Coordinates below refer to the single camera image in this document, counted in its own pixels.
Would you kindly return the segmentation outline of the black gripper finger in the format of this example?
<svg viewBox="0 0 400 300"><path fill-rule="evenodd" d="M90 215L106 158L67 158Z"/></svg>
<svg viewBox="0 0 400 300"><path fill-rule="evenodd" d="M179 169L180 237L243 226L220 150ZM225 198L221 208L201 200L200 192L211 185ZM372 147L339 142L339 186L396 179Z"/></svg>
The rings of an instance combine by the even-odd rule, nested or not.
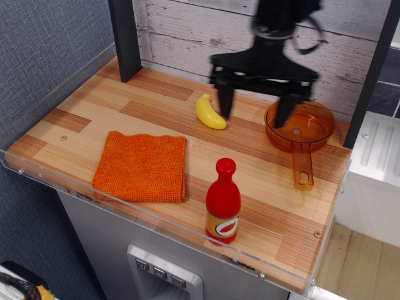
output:
<svg viewBox="0 0 400 300"><path fill-rule="evenodd" d="M229 119L234 99L234 85L222 83L216 85L219 107L224 118Z"/></svg>
<svg viewBox="0 0 400 300"><path fill-rule="evenodd" d="M304 101L305 97L300 94L287 94L281 96L277 104L277 112L275 119L275 128L283 127L292 113L295 111L296 106Z"/></svg>

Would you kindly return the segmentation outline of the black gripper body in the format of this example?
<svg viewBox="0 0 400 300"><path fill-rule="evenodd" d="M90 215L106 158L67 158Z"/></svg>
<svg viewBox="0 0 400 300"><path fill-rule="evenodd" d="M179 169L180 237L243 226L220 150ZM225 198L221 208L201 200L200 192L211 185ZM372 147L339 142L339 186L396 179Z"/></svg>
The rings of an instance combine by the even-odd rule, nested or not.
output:
<svg viewBox="0 0 400 300"><path fill-rule="evenodd" d="M211 56L210 83L217 88L308 98L319 75L284 54L293 34L293 30L257 33L249 49Z"/></svg>

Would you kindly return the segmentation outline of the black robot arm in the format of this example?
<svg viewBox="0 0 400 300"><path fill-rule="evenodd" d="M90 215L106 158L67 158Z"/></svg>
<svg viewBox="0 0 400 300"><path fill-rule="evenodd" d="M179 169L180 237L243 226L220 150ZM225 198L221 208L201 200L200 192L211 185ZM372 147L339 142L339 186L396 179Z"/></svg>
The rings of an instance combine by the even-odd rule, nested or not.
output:
<svg viewBox="0 0 400 300"><path fill-rule="evenodd" d="M283 127L296 106L309 101L312 84L319 75L284 55L284 45L293 38L297 24L319 10L319 1L259 1L252 19L253 45L244 51L211 56L210 83L217 89L219 107L229 118L236 90L279 97L275 127Z"/></svg>

